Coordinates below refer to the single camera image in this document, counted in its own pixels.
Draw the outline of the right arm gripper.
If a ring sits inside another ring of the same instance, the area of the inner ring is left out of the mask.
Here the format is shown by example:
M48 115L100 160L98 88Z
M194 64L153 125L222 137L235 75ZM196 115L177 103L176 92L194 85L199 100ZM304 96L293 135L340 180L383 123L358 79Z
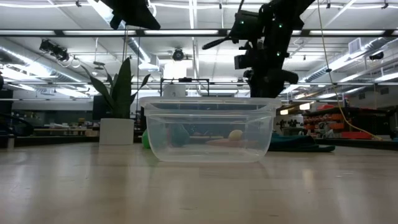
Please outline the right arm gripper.
M298 83L299 76L287 70L269 69L266 72L248 70L248 84L251 98L276 98L283 90L284 83Z

